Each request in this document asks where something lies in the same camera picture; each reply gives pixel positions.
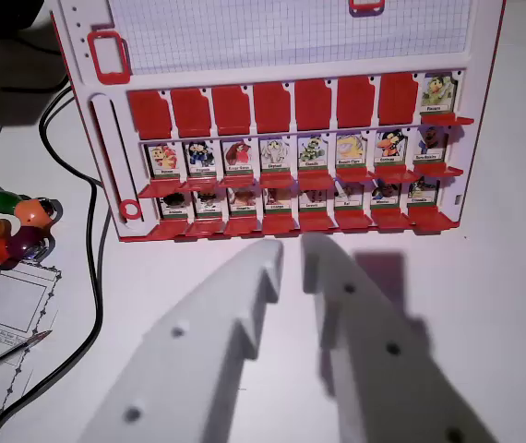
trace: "grid paper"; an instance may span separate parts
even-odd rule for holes
[[[464,51],[471,0],[110,0],[132,72],[284,66]]]

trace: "red plastic frame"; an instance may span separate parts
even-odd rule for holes
[[[101,71],[99,66],[99,57],[97,56],[97,48],[95,48],[95,40],[98,39],[115,39],[119,53],[120,62],[122,63],[122,72],[107,72]],[[90,56],[95,65],[95,73],[97,79],[103,85],[123,85],[129,83],[132,76],[130,66],[126,57],[126,48],[124,47],[124,39],[115,30],[94,30],[87,35],[87,42],[89,42]]]

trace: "paper sheet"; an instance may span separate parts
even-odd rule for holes
[[[136,75],[462,52],[471,1],[109,0]]]
[[[51,328],[57,310],[54,288],[60,278],[56,269],[26,263],[0,272],[0,353]],[[0,365],[0,412],[23,395],[38,356],[25,352]]]

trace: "character card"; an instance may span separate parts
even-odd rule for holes
[[[230,215],[257,214],[255,189],[250,187],[228,188]]]
[[[179,178],[183,159],[177,152],[178,143],[144,145],[152,178]]]
[[[376,133],[374,164],[404,164],[408,138],[401,129]]]
[[[290,146],[283,138],[264,138],[259,141],[261,172],[278,173],[290,171]]]
[[[327,149],[329,143],[321,136],[298,138],[298,169],[308,171],[327,169]]]
[[[363,138],[361,134],[337,135],[335,167],[340,169],[365,166],[366,152],[367,138]]]
[[[253,172],[251,146],[243,140],[222,142],[224,171],[228,175],[250,174]]]
[[[167,197],[157,198],[162,219],[186,219],[187,210],[191,205],[188,194],[175,192]]]
[[[400,205],[400,184],[385,183],[381,179],[376,180],[376,189],[372,191],[370,208],[397,208]]]
[[[458,82],[451,72],[436,72],[425,75],[421,113],[451,113],[454,110]]]
[[[214,191],[194,191],[193,199],[196,205],[196,216],[200,218],[221,217],[221,198]]]
[[[183,143],[189,176],[203,177],[216,175],[214,153],[205,141],[186,141]]]
[[[413,157],[414,163],[442,162],[446,156],[448,134],[441,126],[421,126],[419,146]]]
[[[292,191],[289,188],[263,189],[263,209],[266,214],[292,212]]]
[[[300,191],[298,203],[301,212],[327,210],[327,191]]]
[[[364,202],[364,187],[360,183],[335,181],[335,210],[361,210]]]
[[[437,204],[439,181],[431,177],[421,177],[409,186],[407,206],[432,206]]]

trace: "pen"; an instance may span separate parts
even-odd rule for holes
[[[10,358],[11,356],[15,355],[16,353],[35,346],[37,343],[39,343],[40,341],[45,339],[48,335],[50,335],[50,332],[52,331],[46,330],[44,332],[39,332],[35,335],[32,335],[25,341],[22,341],[21,343],[16,344],[9,350],[4,351],[3,353],[0,354],[0,364],[3,363],[8,358]]]

